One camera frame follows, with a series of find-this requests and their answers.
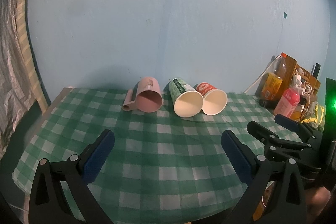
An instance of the curtain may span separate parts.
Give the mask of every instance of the curtain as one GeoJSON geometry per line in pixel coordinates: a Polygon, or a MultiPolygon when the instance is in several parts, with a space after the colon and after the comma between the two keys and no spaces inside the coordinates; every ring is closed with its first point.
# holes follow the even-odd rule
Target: curtain
{"type": "Polygon", "coordinates": [[[47,108],[26,32],[25,5],[26,0],[0,0],[0,159],[36,98],[43,112],[47,108]]]}

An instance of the wall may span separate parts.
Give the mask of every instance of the wall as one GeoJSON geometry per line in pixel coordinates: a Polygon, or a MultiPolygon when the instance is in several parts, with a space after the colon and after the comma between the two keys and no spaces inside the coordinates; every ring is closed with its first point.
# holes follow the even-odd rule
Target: wall
{"type": "Polygon", "coordinates": [[[324,66],[320,70],[319,80],[321,86],[318,92],[318,102],[325,106],[326,77],[336,80],[336,0],[329,0],[330,32],[327,55],[324,66]]]}
{"type": "Polygon", "coordinates": [[[242,92],[281,52],[323,66],[329,21],[328,0],[28,0],[51,100],[65,86],[127,89],[148,75],[162,88],[179,76],[242,92]]]}

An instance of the green paper cup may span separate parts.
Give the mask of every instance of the green paper cup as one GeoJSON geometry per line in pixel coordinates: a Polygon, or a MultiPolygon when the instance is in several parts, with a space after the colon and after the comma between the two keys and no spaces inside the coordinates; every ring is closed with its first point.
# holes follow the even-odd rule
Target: green paper cup
{"type": "Polygon", "coordinates": [[[181,78],[170,81],[169,92],[176,115],[188,118],[201,111],[204,100],[202,94],[181,78]]]}

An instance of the table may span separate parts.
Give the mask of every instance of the table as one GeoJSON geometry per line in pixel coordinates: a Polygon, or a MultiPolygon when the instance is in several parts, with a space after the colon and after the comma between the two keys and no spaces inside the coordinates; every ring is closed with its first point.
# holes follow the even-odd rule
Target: table
{"type": "MultiPolygon", "coordinates": [[[[221,147],[221,133],[231,129],[255,154],[263,144],[249,135],[256,121],[288,140],[299,140],[274,122],[257,99],[228,93],[218,115],[178,117],[170,95],[154,113],[122,111],[126,90],[72,89],[42,123],[22,154],[12,178],[30,194],[38,162],[66,160],[80,154],[106,128],[115,146],[95,182],[88,185],[114,223],[184,223],[234,206],[241,183],[221,147]]],[[[82,218],[63,183],[73,214],[82,218]]]]}

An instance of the cup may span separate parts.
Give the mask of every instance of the cup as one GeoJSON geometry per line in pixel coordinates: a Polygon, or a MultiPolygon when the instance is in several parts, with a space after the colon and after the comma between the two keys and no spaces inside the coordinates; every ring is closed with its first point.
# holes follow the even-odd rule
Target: cup
{"type": "Polygon", "coordinates": [[[205,114],[216,115],[225,108],[227,95],[223,90],[206,82],[198,84],[196,90],[204,97],[202,110],[205,114]]]}
{"type": "Polygon", "coordinates": [[[143,112],[155,112],[163,104],[159,82],[153,77],[144,77],[138,83],[135,100],[132,100],[133,90],[128,90],[123,104],[123,110],[139,109],[143,112]]]}
{"type": "Polygon", "coordinates": [[[203,96],[181,78],[170,81],[169,92],[176,115],[188,118],[201,111],[203,96]]]}

